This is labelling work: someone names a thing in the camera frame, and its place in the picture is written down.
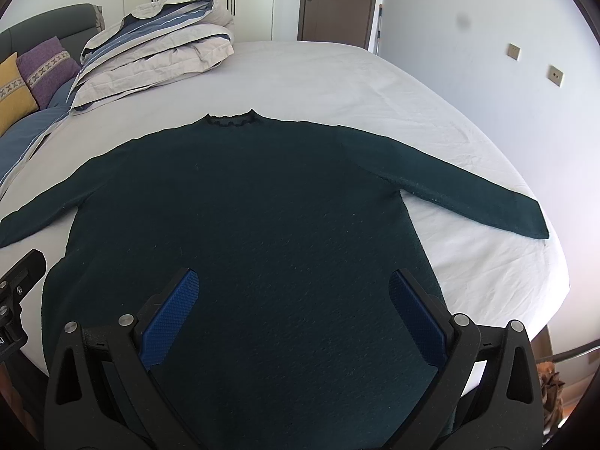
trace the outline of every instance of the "yellow cushion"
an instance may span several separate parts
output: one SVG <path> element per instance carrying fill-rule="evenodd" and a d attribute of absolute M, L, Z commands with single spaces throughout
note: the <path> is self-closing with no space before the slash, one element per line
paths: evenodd
<path fill-rule="evenodd" d="M 0 137 L 11 125 L 38 109 L 17 67 L 17 53 L 0 64 Z"/>

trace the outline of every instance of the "blue gripper pad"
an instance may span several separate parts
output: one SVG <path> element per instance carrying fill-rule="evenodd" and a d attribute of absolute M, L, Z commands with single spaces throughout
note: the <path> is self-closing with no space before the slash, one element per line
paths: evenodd
<path fill-rule="evenodd" d="M 400 272 L 394 272 L 389 278 L 389 297 L 425 362 L 441 369 L 448 360 L 446 337 Z"/>
<path fill-rule="evenodd" d="M 150 370 L 152 365 L 162 363 L 167 356 L 169 348 L 198 299 L 199 290 L 198 275 L 189 270 L 144 331 L 140 343 L 140 360 L 146 370 Z"/>

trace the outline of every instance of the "dark green sweater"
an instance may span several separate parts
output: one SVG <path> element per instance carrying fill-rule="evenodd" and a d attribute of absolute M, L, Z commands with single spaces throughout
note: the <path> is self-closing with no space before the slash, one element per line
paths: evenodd
<path fill-rule="evenodd" d="M 401 189 L 544 239 L 536 201 L 392 139 L 250 112 L 127 142 L 0 223 L 0 246 L 77 206 L 42 302 L 115 323 L 179 267 L 200 296 L 156 377 L 211 450 L 382 445 L 434 375 L 388 294 L 407 267 L 442 297 Z"/>

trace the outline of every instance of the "folded blanket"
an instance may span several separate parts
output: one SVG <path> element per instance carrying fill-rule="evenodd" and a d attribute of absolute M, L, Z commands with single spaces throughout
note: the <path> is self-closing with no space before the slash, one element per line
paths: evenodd
<path fill-rule="evenodd" d="M 137 6 L 86 44 L 71 113 L 208 71 L 233 54 L 232 42 L 233 18 L 219 0 Z"/>

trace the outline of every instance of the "gray upholstered headboard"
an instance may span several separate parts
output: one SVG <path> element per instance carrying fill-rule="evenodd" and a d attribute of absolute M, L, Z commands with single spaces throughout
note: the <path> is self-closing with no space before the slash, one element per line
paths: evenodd
<path fill-rule="evenodd" d="M 81 3 L 32 16 L 0 33 L 0 62 L 12 53 L 21 55 L 56 36 L 79 63 L 88 40 L 104 27 L 100 8 Z"/>

